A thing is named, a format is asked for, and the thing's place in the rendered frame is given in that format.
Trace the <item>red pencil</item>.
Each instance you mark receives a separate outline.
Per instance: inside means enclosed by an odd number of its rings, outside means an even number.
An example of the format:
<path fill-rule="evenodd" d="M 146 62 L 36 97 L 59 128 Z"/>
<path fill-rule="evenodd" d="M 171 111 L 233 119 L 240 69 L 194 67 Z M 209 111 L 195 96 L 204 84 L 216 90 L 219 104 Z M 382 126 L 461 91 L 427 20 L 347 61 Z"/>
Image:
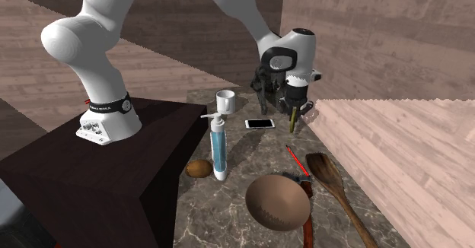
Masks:
<path fill-rule="evenodd" d="M 305 176 L 310 176 L 309 173 L 307 172 L 307 170 L 305 169 L 304 165 L 300 162 L 300 160 L 296 157 L 295 153 L 293 152 L 293 150 L 291 149 L 290 146 L 286 145 L 285 146 L 286 149 L 288 150 L 288 152 L 290 153 L 290 155 L 293 157 L 293 159 L 295 160 L 295 162 L 298 164 L 298 166 L 301 168 L 302 172 L 304 173 Z"/>

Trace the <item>white mug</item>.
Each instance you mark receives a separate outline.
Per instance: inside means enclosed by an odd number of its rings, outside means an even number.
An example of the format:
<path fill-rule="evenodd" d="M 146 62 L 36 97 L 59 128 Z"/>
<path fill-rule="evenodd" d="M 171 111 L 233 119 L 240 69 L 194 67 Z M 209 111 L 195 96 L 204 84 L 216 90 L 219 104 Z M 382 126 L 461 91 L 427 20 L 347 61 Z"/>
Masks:
<path fill-rule="evenodd" d="M 230 115 L 235 111 L 235 92 L 221 90 L 216 93 L 217 111 L 224 115 Z"/>

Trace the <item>red-handled hammer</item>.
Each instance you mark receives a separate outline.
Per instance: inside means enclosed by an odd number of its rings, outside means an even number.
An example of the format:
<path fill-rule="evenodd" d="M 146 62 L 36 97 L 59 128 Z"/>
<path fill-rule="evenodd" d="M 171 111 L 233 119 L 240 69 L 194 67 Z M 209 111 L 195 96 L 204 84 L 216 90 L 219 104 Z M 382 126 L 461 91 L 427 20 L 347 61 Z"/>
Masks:
<path fill-rule="evenodd" d="M 284 172 L 282 174 L 285 177 L 295 181 L 299 186 L 305 191 L 308 198 L 313 197 L 313 191 L 311 187 L 311 178 L 308 175 L 298 176 L 292 173 Z M 314 238 L 313 238 L 313 224 L 312 217 L 309 215 L 308 219 L 302 226 L 303 228 L 303 248 L 314 248 Z"/>

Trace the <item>white-edged black phone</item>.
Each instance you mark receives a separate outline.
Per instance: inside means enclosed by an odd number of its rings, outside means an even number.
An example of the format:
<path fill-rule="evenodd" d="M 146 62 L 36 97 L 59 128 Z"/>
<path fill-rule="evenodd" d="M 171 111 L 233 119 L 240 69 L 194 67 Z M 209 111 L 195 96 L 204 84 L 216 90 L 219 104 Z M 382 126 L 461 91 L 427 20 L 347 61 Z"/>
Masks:
<path fill-rule="evenodd" d="M 247 129 L 274 129 L 275 123 L 272 119 L 246 119 L 244 121 Z"/>

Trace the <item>brown bowl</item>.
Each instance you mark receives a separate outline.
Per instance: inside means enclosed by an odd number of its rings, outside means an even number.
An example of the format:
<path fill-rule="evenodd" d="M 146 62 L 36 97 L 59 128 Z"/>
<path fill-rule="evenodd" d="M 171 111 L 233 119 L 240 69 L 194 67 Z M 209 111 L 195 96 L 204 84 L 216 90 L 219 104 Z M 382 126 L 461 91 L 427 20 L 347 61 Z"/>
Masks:
<path fill-rule="evenodd" d="M 269 174 L 255 179 L 247 188 L 245 202 L 250 215 L 273 231 L 293 231 L 311 216 L 309 176 Z"/>

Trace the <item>brown kiwi fruit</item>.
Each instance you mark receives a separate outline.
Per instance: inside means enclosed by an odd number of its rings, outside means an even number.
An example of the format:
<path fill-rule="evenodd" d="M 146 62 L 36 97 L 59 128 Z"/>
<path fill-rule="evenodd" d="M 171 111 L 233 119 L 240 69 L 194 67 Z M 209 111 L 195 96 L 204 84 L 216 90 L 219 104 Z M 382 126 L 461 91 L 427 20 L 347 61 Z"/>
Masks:
<path fill-rule="evenodd" d="M 185 168 L 186 175 L 192 178 L 206 178 L 212 171 L 212 164 L 208 160 L 203 159 L 190 161 Z"/>

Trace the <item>wooden spoon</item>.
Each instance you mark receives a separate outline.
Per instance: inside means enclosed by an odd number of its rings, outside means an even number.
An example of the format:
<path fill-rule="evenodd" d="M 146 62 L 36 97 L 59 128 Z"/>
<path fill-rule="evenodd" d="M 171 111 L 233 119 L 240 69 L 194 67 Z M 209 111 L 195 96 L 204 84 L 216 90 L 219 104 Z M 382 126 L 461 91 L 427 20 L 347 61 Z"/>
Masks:
<path fill-rule="evenodd" d="M 309 170 L 321 184 L 342 206 L 350 221 L 357 230 L 366 248 L 379 248 L 373 236 L 355 213 L 346 198 L 343 179 L 335 163 L 324 153 L 317 152 L 305 155 Z"/>

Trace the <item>dark robot stand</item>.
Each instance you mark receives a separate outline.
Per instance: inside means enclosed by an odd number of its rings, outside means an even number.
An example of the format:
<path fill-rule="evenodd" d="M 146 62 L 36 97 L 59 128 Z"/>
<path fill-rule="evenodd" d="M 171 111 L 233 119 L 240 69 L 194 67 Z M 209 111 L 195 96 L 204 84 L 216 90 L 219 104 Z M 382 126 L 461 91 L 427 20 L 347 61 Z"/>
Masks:
<path fill-rule="evenodd" d="M 62 248 L 173 248 L 179 176 L 205 135 L 204 105 L 136 98 L 142 128 L 97 145 L 78 119 L 0 161 L 0 179 Z"/>

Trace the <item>blue pump bottle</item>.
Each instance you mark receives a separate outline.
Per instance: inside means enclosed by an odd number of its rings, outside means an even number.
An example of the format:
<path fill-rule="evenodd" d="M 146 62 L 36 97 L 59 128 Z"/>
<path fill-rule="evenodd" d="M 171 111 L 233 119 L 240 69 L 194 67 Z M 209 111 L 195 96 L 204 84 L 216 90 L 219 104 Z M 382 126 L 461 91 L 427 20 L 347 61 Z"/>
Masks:
<path fill-rule="evenodd" d="M 224 181 L 228 174 L 225 121 L 219 112 L 201 115 L 201 118 L 212 118 L 210 122 L 210 144 L 212 148 L 213 172 L 217 180 Z"/>

